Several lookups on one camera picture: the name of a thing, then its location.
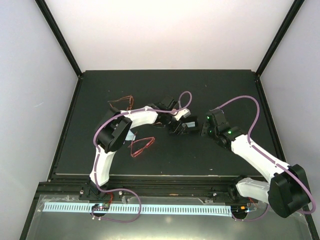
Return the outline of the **black glasses case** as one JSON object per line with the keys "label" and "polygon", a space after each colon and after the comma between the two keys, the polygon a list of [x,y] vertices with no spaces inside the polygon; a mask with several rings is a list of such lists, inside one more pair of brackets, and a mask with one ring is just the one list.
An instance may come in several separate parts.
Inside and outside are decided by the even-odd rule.
{"label": "black glasses case", "polygon": [[200,131],[198,117],[190,115],[181,119],[182,134],[196,134]]}

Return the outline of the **red frame sunglasses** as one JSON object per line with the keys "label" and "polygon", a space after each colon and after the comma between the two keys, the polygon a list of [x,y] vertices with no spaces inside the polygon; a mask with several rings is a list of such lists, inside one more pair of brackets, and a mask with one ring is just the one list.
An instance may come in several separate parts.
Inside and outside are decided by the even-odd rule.
{"label": "red frame sunglasses", "polygon": [[151,145],[153,145],[156,140],[154,136],[137,138],[137,134],[138,132],[136,131],[133,135],[133,139],[131,140],[128,146],[128,148],[130,149],[130,156],[132,158],[136,158],[144,150],[148,149]]}

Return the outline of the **light blue cleaning cloth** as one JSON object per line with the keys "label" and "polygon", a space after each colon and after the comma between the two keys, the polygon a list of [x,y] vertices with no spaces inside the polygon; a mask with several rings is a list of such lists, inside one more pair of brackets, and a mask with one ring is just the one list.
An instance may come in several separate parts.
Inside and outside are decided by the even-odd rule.
{"label": "light blue cleaning cloth", "polygon": [[196,127],[196,123],[194,121],[192,122],[185,122],[184,123],[188,128],[194,128]]}

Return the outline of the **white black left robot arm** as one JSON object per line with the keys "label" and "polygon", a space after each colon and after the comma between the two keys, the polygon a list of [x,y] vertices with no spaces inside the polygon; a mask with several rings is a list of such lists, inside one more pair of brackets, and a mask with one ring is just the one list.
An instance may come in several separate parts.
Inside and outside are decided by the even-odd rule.
{"label": "white black left robot arm", "polygon": [[146,105],[131,110],[118,110],[111,107],[93,136],[95,159],[89,174],[89,193],[97,200],[103,199],[111,190],[107,190],[110,179],[110,168],[116,152],[123,146],[131,129],[160,123],[173,133],[179,135],[188,126],[183,122],[190,115],[188,106],[192,102],[192,94],[184,91],[175,101],[168,98],[156,104]]}

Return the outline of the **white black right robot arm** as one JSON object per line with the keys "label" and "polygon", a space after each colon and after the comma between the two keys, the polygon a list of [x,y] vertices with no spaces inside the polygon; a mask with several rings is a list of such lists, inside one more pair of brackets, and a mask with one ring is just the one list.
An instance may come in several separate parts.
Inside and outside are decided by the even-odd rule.
{"label": "white black right robot arm", "polygon": [[238,202],[244,197],[264,202],[282,218],[315,203],[305,170],[298,164],[281,161],[255,143],[241,128],[231,127],[221,109],[206,113],[201,134],[240,156],[265,179],[239,178],[227,189],[230,200]]}

